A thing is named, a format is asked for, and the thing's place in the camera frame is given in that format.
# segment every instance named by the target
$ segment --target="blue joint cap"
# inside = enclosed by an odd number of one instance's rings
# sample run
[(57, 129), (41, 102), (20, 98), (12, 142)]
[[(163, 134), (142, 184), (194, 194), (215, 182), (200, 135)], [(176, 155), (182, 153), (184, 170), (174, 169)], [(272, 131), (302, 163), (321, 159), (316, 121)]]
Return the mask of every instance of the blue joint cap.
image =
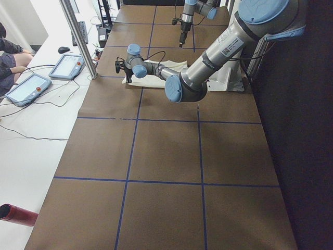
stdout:
[(183, 97), (183, 89), (179, 76), (172, 75), (165, 82), (165, 94), (173, 103), (179, 103)]
[(147, 69), (142, 65), (135, 65), (132, 71), (137, 78), (143, 78), (147, 75)]
[(238, 7), (239, 17), (249, 24), (263, 24), (271, 21), (287, 7), (290, 0), (243, 0)]
[(132, 43), (128, 46), (127, 48), (127, 53), (131, 55), (140, 55), (141, 53), (141, 48), (139, 45)]
[(217, 9), (212, 8), (207, 15), (207, 18), (213, 20), (216, 17)]
[(188, 5), (195, 5), (197, 4), (197, 0), (185, 0), (185, 3)]

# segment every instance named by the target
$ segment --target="white cloth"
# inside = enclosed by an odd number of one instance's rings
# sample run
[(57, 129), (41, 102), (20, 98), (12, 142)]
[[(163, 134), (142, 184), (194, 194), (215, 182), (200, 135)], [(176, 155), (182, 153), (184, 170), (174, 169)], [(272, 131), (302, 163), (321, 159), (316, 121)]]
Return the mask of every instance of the white cloth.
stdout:
[[(146, 60), (148, 63), (155, 63), (158, 64), (158, 61), (151, 61)], [(160, 64), (180, 72), (182, 69), (187, 68), (187, 61), (184, 62), (174, 62), (174, 61), (162, 61)], [(137, 78), (134, 75), (132, 76), (132, 82), (128, 83), (133, 86), (140, 86), (140, 87), (149, 87), (149, 88), (164, 88), (165, 81), (159, 79), (156, 76), (145, 76), (143, 78)]]

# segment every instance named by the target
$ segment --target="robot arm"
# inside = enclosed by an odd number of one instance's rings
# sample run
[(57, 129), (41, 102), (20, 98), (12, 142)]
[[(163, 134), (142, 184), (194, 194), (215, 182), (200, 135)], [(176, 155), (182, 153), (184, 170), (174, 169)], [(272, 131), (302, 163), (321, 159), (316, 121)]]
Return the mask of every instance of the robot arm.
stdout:
[(185, 44), (187, 33), (191, 30), (194, 13), (203, 15), (208, 19), (214, 19), (217, 12), (216, 5), (217, 0), (208, 0), (207, 3), (198, 0), (185, 0), (182, 17), (172, 20), (172, 25), (176, 25), (178, 22), (181, 23), (182, 33), (179, 39), (179, 47), (183, 47), (183, 44)]
[(267, 35), (278, 41), (301, 35), (305, 28), (306, 0), (243, 0), (234, 22), (187, 69), (180, 73), (162, 64), (144, 62), (140, 47), (130, 45), (126, 61), (116, 61), (117, 72), (123, 68), (127, 79), (132, 74), (147, 74), (165, 82), (165, 93), (172, 102), (196, 102), (207, 92), (207, 79), (248, 43)]

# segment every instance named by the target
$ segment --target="person's hand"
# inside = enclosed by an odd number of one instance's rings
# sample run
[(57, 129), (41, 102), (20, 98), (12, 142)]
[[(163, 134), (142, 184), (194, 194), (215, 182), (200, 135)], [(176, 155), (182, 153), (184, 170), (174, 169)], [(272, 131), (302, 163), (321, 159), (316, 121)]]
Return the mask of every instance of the person's hand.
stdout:
[(23, 50), (22, 50), (22, 53), (26, 53), (26, 54), (30, 54), (30, 55), (31, 55), (31, 52), (28, 51), (28, 50), (26, 50), (26, 49), (23, 49)]
[(11, 70), (11, 73), (17, 74), (17, 73), (22, 73), (23, 71), (25, 71), (26, 67), (25, 66), (16, 66), (16, 67), (11, 68), (10, 70)]

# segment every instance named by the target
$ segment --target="brown table surface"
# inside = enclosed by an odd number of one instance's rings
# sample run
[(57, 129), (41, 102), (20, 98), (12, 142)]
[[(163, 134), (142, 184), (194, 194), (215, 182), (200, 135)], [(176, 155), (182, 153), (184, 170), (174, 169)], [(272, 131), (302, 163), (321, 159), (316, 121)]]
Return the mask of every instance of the brown table surface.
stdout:
[(296, 249), (249, 91), (175, 104), (116, 74), (131, 43), (191, 64), (229, 23), (219, 8), (181, 49), (173, 17), (121, 8), (26, 250)]

